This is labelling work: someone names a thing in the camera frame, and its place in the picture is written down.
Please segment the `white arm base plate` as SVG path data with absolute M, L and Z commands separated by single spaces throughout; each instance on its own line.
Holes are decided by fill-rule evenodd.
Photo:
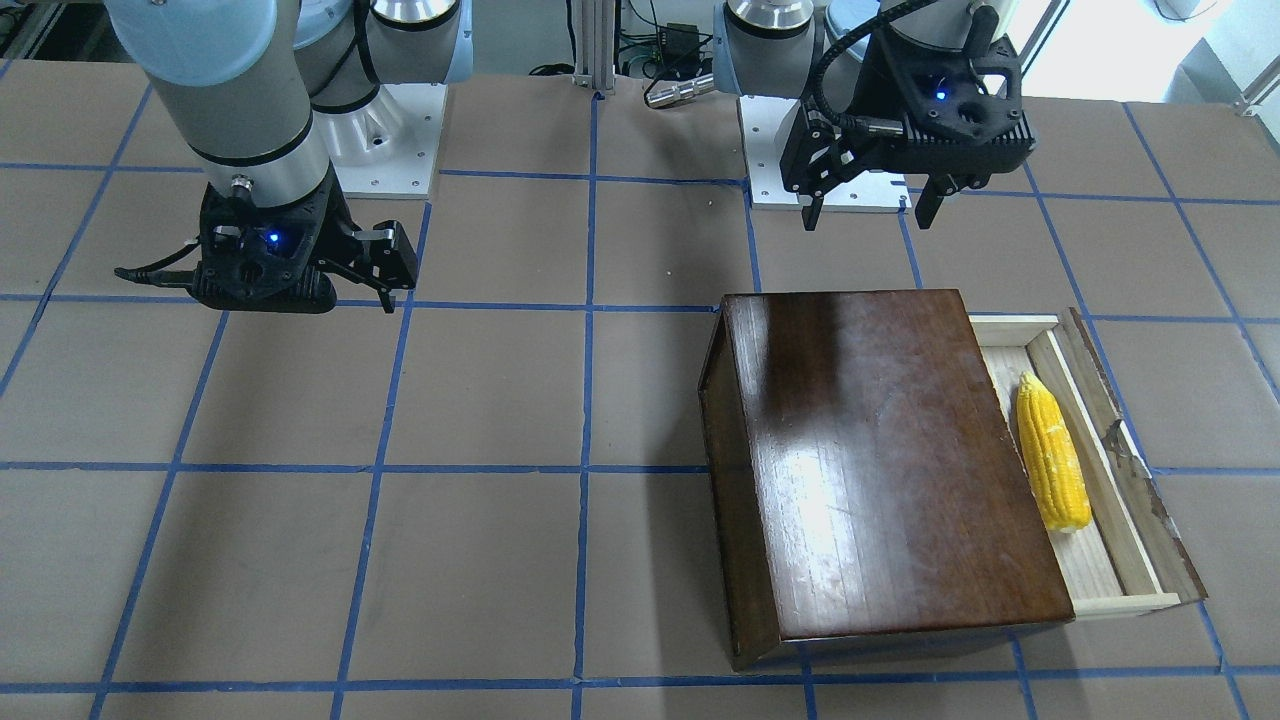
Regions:
M 357 110 L 316 111 L 346 196 L 430 199 L 448 95 L 447 85 L 384 85 Z

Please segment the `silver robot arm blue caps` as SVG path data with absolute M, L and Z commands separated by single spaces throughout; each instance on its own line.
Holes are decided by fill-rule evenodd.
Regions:
M 365 229 L 343 184 L 422 196 L 434 172 L 431 88 L 474 69 L 468 1 L 109 1 L 207 186 L 174 254 L 115 275 L 206 307 L 323 314 L 333 279 L 385 313 L 419 259 L 397 220 Z

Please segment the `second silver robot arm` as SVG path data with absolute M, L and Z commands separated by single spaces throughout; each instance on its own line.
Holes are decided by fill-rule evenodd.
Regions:
M 927 178 L 915 210 L 927 229 L 946 197 L 1036 149 L 1011 13 L 1010 1 L 722 1 L 716 87 L 794 102 L 780 178 L 808 231 L 873 170 Z

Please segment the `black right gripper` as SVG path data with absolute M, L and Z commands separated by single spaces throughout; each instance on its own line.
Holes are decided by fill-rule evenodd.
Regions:
M 339 182 L 325 179 L 321 190 L 320 272 L 374 288 L 383 311 L 393 314 L 393 292 L 415 290 L 419 278 L 419 258 L 403 224 L 387 220 L 360 231 Z

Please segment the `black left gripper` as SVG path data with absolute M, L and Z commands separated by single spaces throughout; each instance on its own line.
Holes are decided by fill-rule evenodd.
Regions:
M 797 106 L 780 156 L 783 188 L 801 199 L 803 227 L 817 228 L 826 197 L 869 170 L 928 176 L 915 202 L 915 220 L 928 231 L 946 199 L 963 191 L 963 177 L 941 173 L 937 138 L 910 115 L 899 119 L 836 114 Z

